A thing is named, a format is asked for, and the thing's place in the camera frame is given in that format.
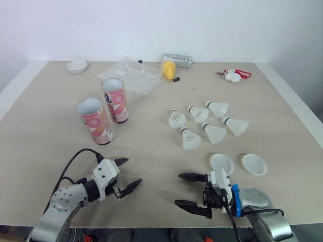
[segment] white wall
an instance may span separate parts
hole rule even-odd
[[[269,62],[320,113],[322,9],[322,0],[0,0],[0,90],[28,60],[174,52]]]

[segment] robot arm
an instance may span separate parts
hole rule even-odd
[[[120,171],[114,160],[104,159],[94,169],[92,179],[83,184],[59,188],[51,197],[45,213],[27,237],[27,242],[58,242],[70,227],[72,218],[89,202],[100,201],[111,193],[122,198],[131,193],[141,179],[129,184],[123,191],[117,188]]]
[[[231,187],[229,177],[223,168],[211,171],[211,174],[184,173],[178,177],[191,182],[206,182],[203,191],[203,204],[198,207],[195,202],[175,200],[175,204],[189,213],[212,218],[212,208],[230,209],[236,217],[246,216],[261,242],[297,242],[286,219],[274,209],[269,196],[254,188],[240,189]]]

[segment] paper tube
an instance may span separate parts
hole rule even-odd
[[[114,134],[99,99],[85,98],[81,100],[76,105],[76,112],[98,145],[106,145],[111,142]]]
[[[118,124],[126,122],[129,115],[124,82],[118,78],[109,78],[101,86],[112,120]]]

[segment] clear plastic bottle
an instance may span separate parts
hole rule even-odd
[[[190,68],[192,64],[192,57],[180,54],[165,54],[163,61],[174,61],[177,67]]]

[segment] plastic bag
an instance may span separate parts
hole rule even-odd
[[[106,80],[119,78],[125,83],[125,90],[137,95],[146,95],[162,82],[162,73],[154,67],[138,63],[130,57],[124,57],[97,77]]]

